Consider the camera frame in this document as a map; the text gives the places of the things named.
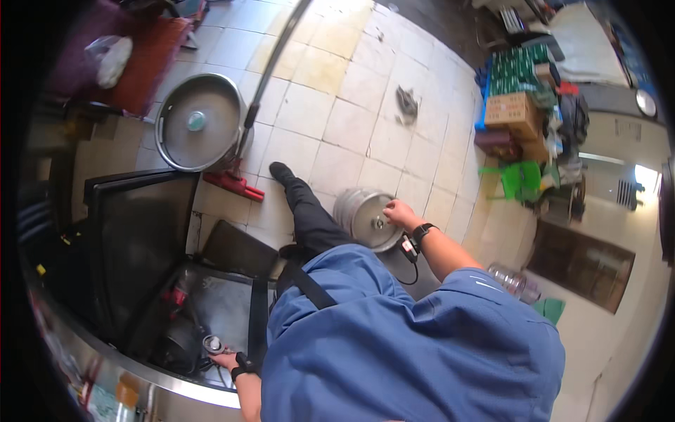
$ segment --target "red device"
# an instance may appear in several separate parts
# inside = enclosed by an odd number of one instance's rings
[[[204,173],[202,178],[208,183],[236,193],[244,198],[252,199],[256,202],[263,202],[263,199],[265,199],[265,193],[262,190],[248,186],[245,178],[235,176],[231,170],[216,173]]]

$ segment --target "plastic bag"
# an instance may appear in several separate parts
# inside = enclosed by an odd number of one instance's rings
[[[112,88],[122,76],[131,56],[133,43],[128,36],[102,36],[85,47],[84,51],[97,69],[96,83],[104,89]]]

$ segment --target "black cable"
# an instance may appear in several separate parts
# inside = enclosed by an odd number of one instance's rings
[[[216,364],[215,368],[218,370],[218,376],[220,377],[220,380],[222,381],[223,385],[227,387],[227,384],[225,384],[225,380],[223,379],[223,374],[220,373],[220,365]]]
[[[417,269],[417,263],[414,262],[412,264],[415,266],[415,281],[413,281],[412,283],[404,283],[404,282],[401,281],[400,278],[396,278],[399,283],[405,284],[406,286],[412,286],[413,284],[417,283],[417,279],[419,278],[420,273],[419,273],[419,270]]]

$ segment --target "shoulder strap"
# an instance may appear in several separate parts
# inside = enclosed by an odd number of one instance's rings
[[[295,284],[314,306],[317,307],[317,309],[323,309],[337,304],[331,295],[326,293],[312,277],[290,261],[286,263],[286,266],[279,275],[279,282],[282,284],[287,284],[286,282],[288,280],[290,281],[288,282],[288,285]]]

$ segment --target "box stack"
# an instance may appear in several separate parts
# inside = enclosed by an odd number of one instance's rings
[[[543,116],[558,104],[555,80],[546,70],[555,68],[546,45],[510,49],[493,54],[485,127],[508,130],[522,148],[522,158],[545,161]]]
[[[492,58],[490,95],[527,92],[539,108],[558,104],[553,88],[537,75],[537,66],[551,63],[546,45],[500,51]]]

